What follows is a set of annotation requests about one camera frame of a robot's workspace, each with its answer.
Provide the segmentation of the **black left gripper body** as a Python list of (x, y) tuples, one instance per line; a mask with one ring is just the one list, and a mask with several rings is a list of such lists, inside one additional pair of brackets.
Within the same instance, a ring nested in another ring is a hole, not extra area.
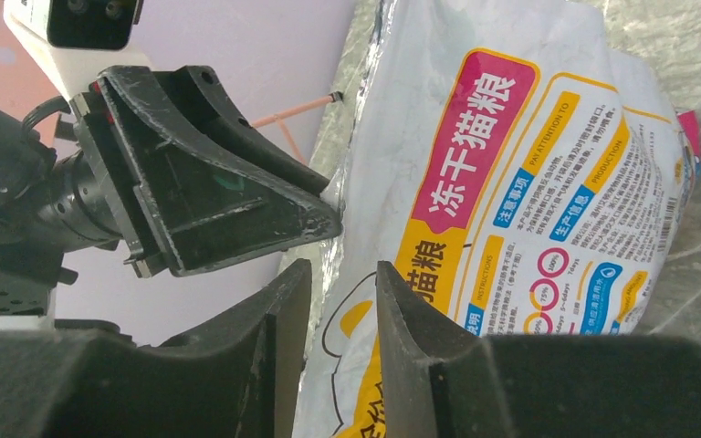
[(75, 133), (79, 145), (110, 210), (113, 230), (130, 251), (125, 264), (139, 278), (160, 274), (168, 268), (167, 262), (136, 199), (132, 168), (123, 154), (100, 83), (92, 82), (69, 104), (77, 116)]

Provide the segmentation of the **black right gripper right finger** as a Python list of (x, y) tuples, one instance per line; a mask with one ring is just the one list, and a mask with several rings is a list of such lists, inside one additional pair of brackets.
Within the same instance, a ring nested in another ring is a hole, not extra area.
[(701, 346), (656, 335), (478, 337), (377, 265), (391, 437), (701, 437)]

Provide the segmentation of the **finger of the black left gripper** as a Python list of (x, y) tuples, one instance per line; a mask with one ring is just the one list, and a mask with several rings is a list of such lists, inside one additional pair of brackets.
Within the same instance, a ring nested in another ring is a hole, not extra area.
[(173, 105), (150, 68), (98, 77), (132, 168), (136, 199), (175, 276), (233, 266), (340, 234), (318, 196), (237, 158)]
[(282, 151), (244, 117), (212, 68), (184, 66), (156, 78), (173, 105), (203, 135), (237, 158), (318, 196), (329, 179)]

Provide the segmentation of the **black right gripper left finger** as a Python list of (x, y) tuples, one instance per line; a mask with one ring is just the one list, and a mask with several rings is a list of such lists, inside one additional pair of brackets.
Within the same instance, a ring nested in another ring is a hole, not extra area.
[(157, 347), (94, 319), (0, 330), (0, 437), (288, 437), (311, 288), (298, 259)]

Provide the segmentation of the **cat food bag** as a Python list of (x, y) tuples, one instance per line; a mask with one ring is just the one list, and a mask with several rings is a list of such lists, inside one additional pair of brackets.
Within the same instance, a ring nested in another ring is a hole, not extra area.
[(384, 1), (293, 433), (383, 437), (375, 270), (468, 332), (632, 332), (700, 172), (696, 115), (571, 1)]

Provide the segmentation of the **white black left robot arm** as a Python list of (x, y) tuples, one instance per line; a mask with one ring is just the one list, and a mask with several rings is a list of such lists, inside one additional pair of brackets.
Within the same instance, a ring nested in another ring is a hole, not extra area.
[(114, 66), (22, 120), (0, 110), (0, 330), (56, 326), (79, 250), (125, 244), (138, 277), (186, 277), (336, 237), (328, 184), (207, 66)]

